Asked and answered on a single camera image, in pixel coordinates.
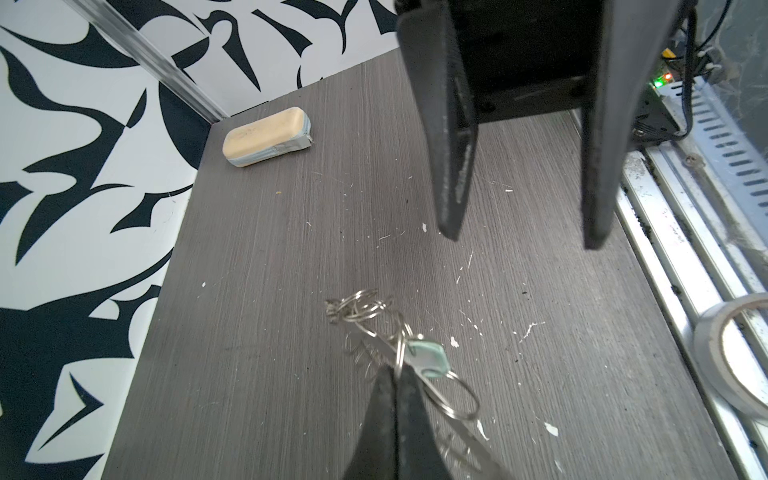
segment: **gray wood grain surface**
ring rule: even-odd
[[[294,105],[314,146],[225,161]],[[482,125],[453,243],[397,51],[214,125],[104,478],[339,478],[370,386],[323,300],[366,287],[446,345],[517,478],[735,478],[621,229],[581,248],[578,145],[566,113]]]

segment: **eraser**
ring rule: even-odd
[[[309,147],[310,118],[304,110],[291,107],[267,118],[230,131],[222,153],[235,167],[245,167],[290,151]]]

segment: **roll of tape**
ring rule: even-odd
[[[694,329],[694,357],[704,377],[719,394],[741,412],[768,422],[768,405],[739,381],[723,349],[723,331],[736,315],[747,309],[768,307],[768,293],[751,293],[718,303],[701,316]]]

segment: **green plastic key tag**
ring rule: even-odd
[[[428,340],[410,340],[406,346],[406,363],[428,379],[446,376],[451,371],[445,349]]]

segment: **wallpaper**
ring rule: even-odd
[[[397,47],[392,0],[108,0],[234,115]]]
[[[210,126],[61,1],[0,1],[0,478],[95,480]]]

